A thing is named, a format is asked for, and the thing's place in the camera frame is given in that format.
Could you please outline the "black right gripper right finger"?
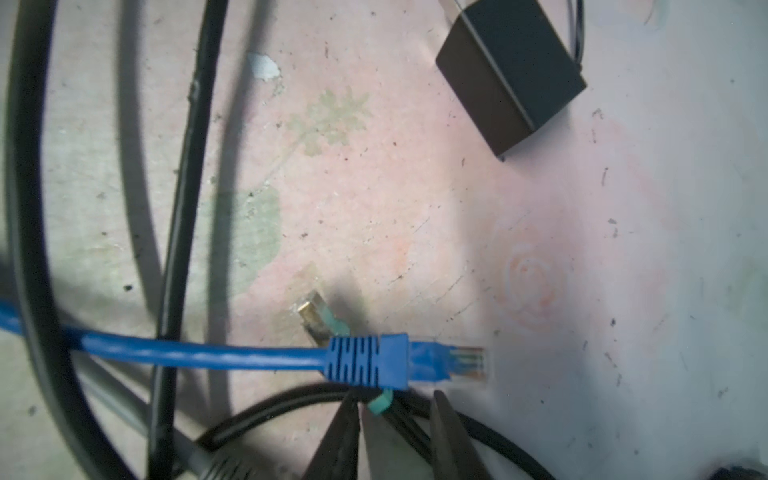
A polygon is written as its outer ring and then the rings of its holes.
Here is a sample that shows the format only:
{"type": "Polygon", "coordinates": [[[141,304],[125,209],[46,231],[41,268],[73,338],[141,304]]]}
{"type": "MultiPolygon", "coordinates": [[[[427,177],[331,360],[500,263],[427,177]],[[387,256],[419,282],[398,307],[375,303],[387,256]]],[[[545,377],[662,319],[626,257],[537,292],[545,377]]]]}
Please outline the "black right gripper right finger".
{"type": "Polygon", "coordinates": [[[433,476],[437,480],[491,480],[458,413],[447,396],[435,390],[430,403],[433,476]]]}

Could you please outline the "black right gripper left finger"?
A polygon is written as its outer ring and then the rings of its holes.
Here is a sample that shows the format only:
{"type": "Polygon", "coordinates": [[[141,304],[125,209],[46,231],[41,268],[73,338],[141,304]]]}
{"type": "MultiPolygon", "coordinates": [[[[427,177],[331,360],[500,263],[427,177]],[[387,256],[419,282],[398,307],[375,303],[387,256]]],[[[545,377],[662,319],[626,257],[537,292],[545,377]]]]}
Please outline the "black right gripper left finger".
{"type": "Polygon", "coordinates": [[[304,480],[357,479],[359,439],[358,402],[353,395],[346,395],[302,478],[304,480]]]}

